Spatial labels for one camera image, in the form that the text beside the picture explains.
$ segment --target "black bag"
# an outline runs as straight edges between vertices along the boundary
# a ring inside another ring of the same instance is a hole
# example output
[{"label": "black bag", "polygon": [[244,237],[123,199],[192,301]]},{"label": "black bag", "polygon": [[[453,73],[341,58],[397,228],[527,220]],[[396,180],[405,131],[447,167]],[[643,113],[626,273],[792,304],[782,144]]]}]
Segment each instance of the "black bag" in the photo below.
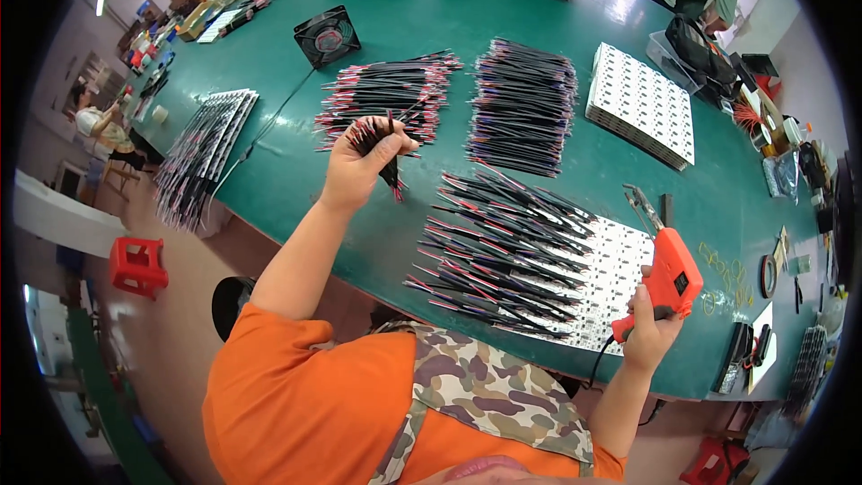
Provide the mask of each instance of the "black bag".
[{"label": "black bag", "polygon": [[683,61],[691,79],[704,85],[699,93],[717,103],[735,100],[739,95],[736,70],[715,47],[694,20],[678,13],[664,31],[673,50]]}]

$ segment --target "plastic bin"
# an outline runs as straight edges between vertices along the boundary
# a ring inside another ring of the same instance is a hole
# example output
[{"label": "plastic bin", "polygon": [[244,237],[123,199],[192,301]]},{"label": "plastic bin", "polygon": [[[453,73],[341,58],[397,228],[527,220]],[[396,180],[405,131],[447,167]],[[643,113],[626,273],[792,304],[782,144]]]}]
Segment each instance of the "plastic bin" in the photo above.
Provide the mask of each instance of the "plastic bin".
[{"label": "plastic bin", "polygon": [[661,73],[671,81],[677,83],[684,91],[695,93],[704,85],[697,84],[691,79],[688,71],[683,66],[683,61],[671,47],[671,43],[664,36],[664,31],[653,32],[649,35],[649,43],[646,44],[647,56],[655,62]]}]

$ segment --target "red soldering gun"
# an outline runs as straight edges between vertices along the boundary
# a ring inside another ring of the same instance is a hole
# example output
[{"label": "red soldering gun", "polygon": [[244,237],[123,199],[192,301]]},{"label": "red soldering gun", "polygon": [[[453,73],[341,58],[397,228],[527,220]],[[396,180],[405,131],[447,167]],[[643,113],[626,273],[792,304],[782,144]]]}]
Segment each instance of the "red soldering gun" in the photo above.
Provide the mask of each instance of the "red soldering gun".
[{"label": "red soldering gun", "polygon": [[[629,199],[629,204],[638,214],[644,227],[647,227],[647,222],[641,217],[638,206],[643,208],[646,217],[656,230],[655,238],[652,239],[655,245],[652,272],[648,277],[643,278],[652,300],[653,318],[656,320],[668,318],[674,313],[679,313],[679,318],[685,318],[691,313],[691,303],[704,288],[704,278],[697,269],[695,259],[685,247],[679,233],[664,226],[640,188],[631,184],[622,184],[622,187],[632,190],[634,198],[629,196],[628,192],[626,192],[626,198]],[[652,237],[652,232],[649,232],[648,228],[647,233]],[[629,338],[634,328],[634,315],[630,314],[626,318],[615,320],[610,323],[610,326],[614,331],[614,340],[622,343]]]}]

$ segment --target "black label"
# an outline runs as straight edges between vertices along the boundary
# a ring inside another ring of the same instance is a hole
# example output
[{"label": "black label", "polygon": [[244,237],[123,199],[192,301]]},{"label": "black label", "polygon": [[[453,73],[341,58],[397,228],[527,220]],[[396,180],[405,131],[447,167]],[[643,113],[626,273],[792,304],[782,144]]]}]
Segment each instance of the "black label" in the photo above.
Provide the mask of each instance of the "black label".
[{"label": "black label", "polygon": [[673,285],[677,288],[677,294],[682,296],[685,289],[689,287],[689,278],[685,276],[685,272],[677,275],[677,278],[673,280]]}]

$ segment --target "black fan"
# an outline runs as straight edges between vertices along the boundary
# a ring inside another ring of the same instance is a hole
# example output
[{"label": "black fan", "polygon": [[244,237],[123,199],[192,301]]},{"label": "black fan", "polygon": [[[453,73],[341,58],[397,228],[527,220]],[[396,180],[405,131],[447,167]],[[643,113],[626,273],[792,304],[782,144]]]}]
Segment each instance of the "black fan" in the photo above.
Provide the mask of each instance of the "black fan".
[{"label": "black fan", "polygon": [[337,5],[297,25],[293,38],[315,70],[362,48],[344,5]]}]

